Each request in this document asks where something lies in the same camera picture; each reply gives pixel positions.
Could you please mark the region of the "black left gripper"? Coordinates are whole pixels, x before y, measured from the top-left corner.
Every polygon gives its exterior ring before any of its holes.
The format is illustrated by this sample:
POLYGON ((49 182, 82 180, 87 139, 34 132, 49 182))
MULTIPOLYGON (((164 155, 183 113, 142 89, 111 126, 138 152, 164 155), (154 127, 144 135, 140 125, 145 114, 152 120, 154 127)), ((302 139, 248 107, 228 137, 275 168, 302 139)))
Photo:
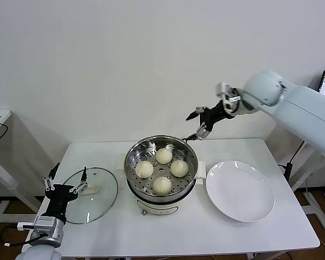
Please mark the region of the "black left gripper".
POLYGON ((66 210, 69 202, 76 199, 76 194, 87 186, 87 168, 84 167, 80 183, 77 186, 55 184, 54 178, 56 176, 58 162, 52 168, 47 177, 43 178, 45 185, 45 196, 49 199, 48 207, 44 213, 45 216, 55 218, 66 218, 66 210))

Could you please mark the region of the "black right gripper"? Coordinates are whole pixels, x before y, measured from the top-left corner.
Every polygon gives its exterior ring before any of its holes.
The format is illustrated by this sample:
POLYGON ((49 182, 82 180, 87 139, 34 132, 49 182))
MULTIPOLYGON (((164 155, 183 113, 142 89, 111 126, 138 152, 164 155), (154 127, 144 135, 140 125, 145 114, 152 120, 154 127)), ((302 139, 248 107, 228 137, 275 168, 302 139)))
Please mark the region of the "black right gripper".
POLYGON ((203 140, 210 134, 210 131, 213 130, 215 123, 223 119, 233 118, 232 115, 225 111, 222 100, 211 109, 207 107, 196 107, 195 111, 186 118, 186 121, 192 120, 198 116, 200 116, 200 127, 195 133, 183 138, 184 141, 203 140))

